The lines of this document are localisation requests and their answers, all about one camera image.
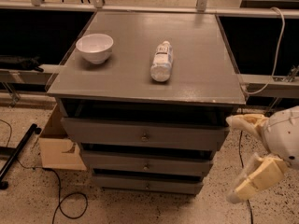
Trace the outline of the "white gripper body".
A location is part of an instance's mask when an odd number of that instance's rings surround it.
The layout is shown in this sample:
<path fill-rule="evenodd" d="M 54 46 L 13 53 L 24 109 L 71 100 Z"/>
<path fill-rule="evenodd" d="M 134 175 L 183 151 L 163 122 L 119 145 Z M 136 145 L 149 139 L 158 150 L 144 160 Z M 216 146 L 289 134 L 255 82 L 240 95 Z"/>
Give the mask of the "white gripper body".
<path fill-rule="evenodd" d="M 273 114 L 263 125 L 262 137 L 271 153 L 299 169 L 299 106 Z"/>

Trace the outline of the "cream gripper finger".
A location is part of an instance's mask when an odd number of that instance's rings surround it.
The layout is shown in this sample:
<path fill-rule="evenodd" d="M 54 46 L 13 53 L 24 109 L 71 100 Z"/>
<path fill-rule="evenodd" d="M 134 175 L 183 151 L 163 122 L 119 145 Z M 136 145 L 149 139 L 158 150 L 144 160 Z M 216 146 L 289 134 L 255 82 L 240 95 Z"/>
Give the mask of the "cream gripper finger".
<path fill-rule="evenodd" d="M 262 128 L 268 121 L 268 117 L 263 114 L 240 114 L 226 118 L 226 122 L 231 129 L 245 131 L 258 140 L 262 140 Z"/>
<path fill-rule="evenodd" d="M 289 170 L 288 163 L 276 155 L 260 157 L 254 153 L 229 189 L 229 203 L 243 203 L 257 193 L 280 182 Z"/>

